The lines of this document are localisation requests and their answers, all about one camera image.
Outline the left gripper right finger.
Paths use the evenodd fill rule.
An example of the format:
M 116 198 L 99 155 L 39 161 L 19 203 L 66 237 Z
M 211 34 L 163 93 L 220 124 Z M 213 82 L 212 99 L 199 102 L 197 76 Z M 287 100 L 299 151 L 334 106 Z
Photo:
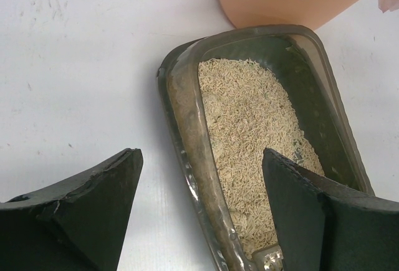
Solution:
M 398 270 L 398 203 L 266 148 L 264 182 L 284 270 Z

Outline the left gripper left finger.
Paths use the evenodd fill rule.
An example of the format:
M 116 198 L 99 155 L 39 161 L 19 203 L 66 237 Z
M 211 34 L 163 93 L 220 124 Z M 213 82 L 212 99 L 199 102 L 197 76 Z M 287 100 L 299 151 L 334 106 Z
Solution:
M 2 270 L 116 270 L 143 166 L 127 148 L 1 204 Z

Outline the grey plastic litter box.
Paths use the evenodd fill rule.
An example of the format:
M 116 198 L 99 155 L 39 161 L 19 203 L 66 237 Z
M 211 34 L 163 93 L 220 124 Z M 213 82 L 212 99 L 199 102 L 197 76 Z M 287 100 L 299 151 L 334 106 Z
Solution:
M 288 93 L 327 177 L 363 193 L 374 191 L 324 45 L 312 30 L 298 25 L 247 27 L 172 50 L 158 70 L 158 88 L 215 268 L 256 270 L 234 228 L 209 140 L 198 66 L 210 59 L 250 59 L 269 69 Z

